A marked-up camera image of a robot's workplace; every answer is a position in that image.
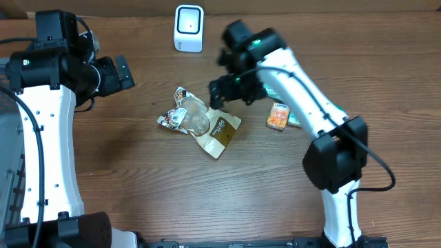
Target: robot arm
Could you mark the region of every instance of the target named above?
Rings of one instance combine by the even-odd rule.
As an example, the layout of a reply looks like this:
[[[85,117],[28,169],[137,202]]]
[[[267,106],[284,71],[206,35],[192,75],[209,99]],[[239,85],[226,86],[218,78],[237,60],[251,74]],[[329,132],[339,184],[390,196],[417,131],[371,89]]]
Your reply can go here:
[[[360,117],[350,120],[317,88],[298,64],[294,53],[272,29],[251,33],[237,21],[223,35],[229,48],[223,50],[219,63],[226,65],[229,76],[209,84],[211,106],[223,101],[242,99],[251,104],[265,97],[268,84],[299,118],[309,134],[311,145],[303,167],[311,182],[322,191],[325,208],[324,233],[334,247],[352,244],[347,208],[348,193],[360,184],[361,168],[367,153],[342,135],[340,129],[367,144],[367,126]],[[358,240],[356,196],[351,199],[354,238]]]

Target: black cable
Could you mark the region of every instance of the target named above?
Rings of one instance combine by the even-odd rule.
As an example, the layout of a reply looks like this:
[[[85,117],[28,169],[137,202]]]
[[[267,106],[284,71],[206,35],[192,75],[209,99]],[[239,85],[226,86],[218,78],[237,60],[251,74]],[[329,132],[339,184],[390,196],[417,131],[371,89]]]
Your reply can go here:
[[[10,38],[10,39],[0,40],[0,44],[6,44],[16,41],[36,41],[36,40],[37,40],[36,38],[31,38],[31,37]]]
[[[265,66],[265,67],[259,67],[259,68],[250,69],[250,70],[248,70],[246,72],[243,72],[242,74],[239,74],[236,77],[236,81],[239,81],[242,76],[245,76],[245,75],[251,74],[251,73],[255,73],[255,72],[260,71],[260,70],[273,70],[273,71],[277,71],[277,72],[282,72],[282,73],[285,73],[288,76],[293,77],[294,79],[296,79],[297,82],[299,82],[299,84],[301,84],[303,86],[303,88],[307,91],[308,95],[311,97],[311,99],[314,101],[314,103],[317,105],[317,107],[323,113],[323,115],[327,116],[327,119],[329,120],[329,122],[332,125],[334,125],[336,128],[338,128],[338,130],[343,135],[345,135],[347,138],[349,138],[351,141],[353,141],[361,149],[366,151],[366,153],[368,153],[368,155],[372,159],[374,159],[378,164],[380,164],[386,170],[386,172],[389,174],[389,176],[391,177],[391,184],[389,186],[387,186],[387,187],[380,187],[380,188],[369,188],[369,187],[357,188],[357,189],[351,190],[348,193],[348,195],[347,195],[347,210],[348,210],[349,229],[351,230],[351,239],[352,239],[353,247],[356,248],[357,247],[357,242],[356,242],[356,239],[355,239],[355,235],[353,233],[352,216],[351,216],[351,199],[352,199],[352,194],[354,194],[356,192],[385,192],[385,191],[388,191],[388,190],[392,189],[395,186],[395,184],[396,184],[395,175],[393,174],[392,170],[389,168],[387,163],[384,162],[377,154],[375,154],[375,152],[373,152],[371,149],[369,149],[358,138],[356,138],[355,136],[353,136],[352,134],[350,134],[346,130],[344,130],[342,128],[339,128],[340,126],[332,118],[330,118],[329,113],[327,113],[325,111],[325,109],[323,108],[323,106],[318,102],[316,97],[312,94],[311,90],[305,85],[305,82],[303,82],[301,79],[299,79],[294,74],[294,72],[290,72],[290,71],[282,69],[282,68]]]
[[[75,110],[74,113],[82,113],[92,110],[95,107],[95,98],[93,96],[90,97],[90,105],[85,110]]]
[[[75,17],[75,18],[88,32],[89,49],[90,49],[90,57],[89,57],[89,61],[88,61],[88,64],[89,64],[92,61],[93,56],[94,56],[94,39],[92,37],[92,31],[90,31],[89,26],[85,23],[85,21],[81,17]]]
[[[16,101],[21,108],[26,112],[26,114],[29,116],[30,122],[32,123],[32,126],[34,127],[35,137],[37,138],[37,148],[39,153],[39,217],[37,220],[37,230],[35,231],[35,237],[34,242],[32,244],[33,248],[37,248],[39,246],[39,239],[41,235],[41,226],[43,224],[43,215],[44,215],[44,206],[45,206],[45,198],[44,198],[44,153],[43,153],[43,142],[41,140],[41,134],[40,134],[40,127],[37,123],[37,120],[35,119],[34,114],[29,109],[29,107],[14,93],[11,91],[5,89],[3,86],[0,85],[0,91],[12,98],[14,101]]]

